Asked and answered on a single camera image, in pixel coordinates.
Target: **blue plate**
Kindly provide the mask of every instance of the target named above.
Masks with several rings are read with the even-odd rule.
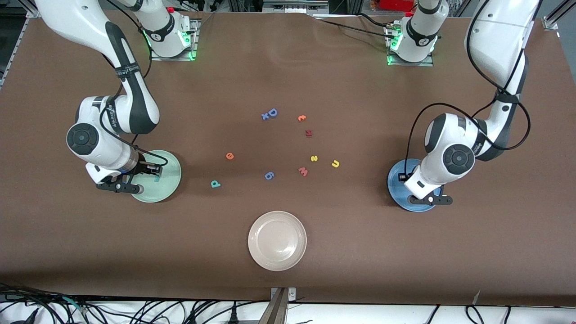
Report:
[[[408,159],[406,171],[411,173],[418,163],[420,163],[420,160],[418,159]],[[400,173],[404,173],[404,160],[400,160],[398,163],[394,164],[392,169],[390,169],[390,173],[388,173],[388,191],[390,191],[392,199],[394,199],[400,207],[409,210],[410,212],[421,213],[434,208],[435,206],[414,205],[408,201],[408,197],[410,197],[412,193],[404,187],[403,182],[398,181],[398,174]],[[440,192],[440,188],[434,190],[435,195],[440,195]]]

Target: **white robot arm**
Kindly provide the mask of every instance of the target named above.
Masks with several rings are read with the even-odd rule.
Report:
[[[129,171],[159,174],[162,166],[147,163],[134,148],[111,134],[148,134],[160,120],[158,107],[126,37],[106,18],[97,0],[37,0],[36,3],[43,20],[53,31],[104,54],[126,90],[122,96],[84,99],[76,112],[75,124],[68,130],[68,147],[88,162],[86,170],[99,188],[142,192],[137,186],[123,186],[120,191],[114,186],[103,186]]]
[[[391,50],[407,62],[420,62],[432,52],[438,31],[448,16],[446,0],[420,0],[412,17],[400,20],[401,35]]]
[[[428,127],[428,155],[404,185],[417,199],[440,186],[465,176],[475,160],[489,161],[508,143],[510,124],[519,102],[528,61],[524,47],[532,29],[539,0],[481,0],[469,26],[469,53],[480,68],[499,85],[490,116],[486,120],[453,114],[436,117]]]
[[[133,11],[154,52],[171,58],[191,46],[190,38],[184,37],[190,30],[190,18],[178,12],[168,12],[162,0],[119,0]]]

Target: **plate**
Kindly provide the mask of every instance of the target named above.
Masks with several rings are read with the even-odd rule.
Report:
[[[264,269],[284,271],[304,256],[306,231],[296,216],[280,210],[268,212],[252,225],[248,249]]]
[[[414,171],[416,166],[420,163],[418,159],[408,159],[406,162],[406,170],[408,173]],[[404,160],[400,160],[396,163],[390,172],[388,173],[388,191],[392,196],[392,199],[402,208],[405,210],[409,210],[410,212],[422,213],[427,212],[428,210],[434,208],[435,206],[430,205],[414,205],[408,201],[408,197],[412,195],[412,193],[404,186],[403,182],[398,180],[398,174],[404,173]],[[435,195],[440,195],[442,190],[437,188],[433,191]]]
[[[137,174],[132,179],[132,184],[140,184],[144,187],[141,194],[132,196],[142,202],[159,202],[176,191],[182,178],[182,168],[176,156],[165,150],[153,150],[150,153],[162,156],[168,160],[168,164],[162,167],[160,177],[151,174]],[[146,155],[146,161],[151,163],[163,163],[162,159],[152,155]]]

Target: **brown tabletop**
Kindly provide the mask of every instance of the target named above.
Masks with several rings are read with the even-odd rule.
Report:
[[[136,28],[110,17],[145,69]],[[574,305],[576,88],[555,32],[536,23],[526,49],[523,146],[448,184],[452,206],[410,213],[386,188],[422,107],[472,113],[494,94],[465,54],[468,23],[449,18],[434,67],[417,68],[387,66],[379,36],[303,14],[215,14],[195,62],[155,61],[146,79],[161,122],[137,144],[173,152],[183,178],[168,200],[144,204],[97,190],[65,143],[81,100],[115,93],[112,69],[32,20],[0,91],[0,281],[221,299],[293,286],[306,301],[373,303],[467,304],[481,289],[483,304]],[[272,108],[278,117],[263,122]],[[411,157],[424,156],[425,127],[445,111],[422,116]],[[525,126],[519,111],[510,144]],[[296,215],[308,234],[303,259],[284,272],[248,251],[252,223],[271,210]]]

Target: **white floor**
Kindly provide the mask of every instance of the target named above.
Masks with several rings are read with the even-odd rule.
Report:
[[[156,314],[166,309],[174,302],[166,302],[147,313],[143,320],[150,321]],[[103,309],[112,312],[121,312],[127,315],[134,315],[144,304],[144,302],[99,302],[94,303],[102,306]],[[8,304],[0,304],[0,309]],[[164,313],[166,318],[156,320],[157,324],[182,323],[183,319],[190,313],[193,302],[184,302],[184,308],[176,306]],[[238,308],[239,320],[257,320],[260,318],[267,303],[256,303]],[[198,324],[204,324],[205,320],[214,314],[232,306],[232,302],[220,302],[210,307],[202,313],[198,319]],[[57,305],[52,305],[54,310],[64,321],[68,319],[64,309]],[[428,321],[435,306],[409,306],[409,305],[348,305],[348,304],[290,304],[288,310],[287,324],[302,324],[312,320],[311,324],[334,324],[334,323],[386,323],[386,324],[423,324]],[[25,320],[36,306],[24,306],[22,303],[11,306],[0,314],[1,324],[10,324],[14,321]],[[470,323],[467,318],[464,306],[441,306],[434,316],[434,324],[457,324]],[[503,323],[506,314],[506,307],[478,306],[484,323]],[[471,311],[472,318],[480,323],[475,313]],[[214,318],[209,324],[227,323],[230,318],[230,311]],[[76,311],[73,314],[75,323],[85,323]],[[88,314],[90,323],[99,323]],[[130,319],[107,315],[110,324],[128,324]],[[574,308],[547,308],[547,307],[513,307],[510,313],[508,324],[574,324],[576,322],[576,309]],[[35,324],[52,324],[52,317],[43,308],[38,312]]]

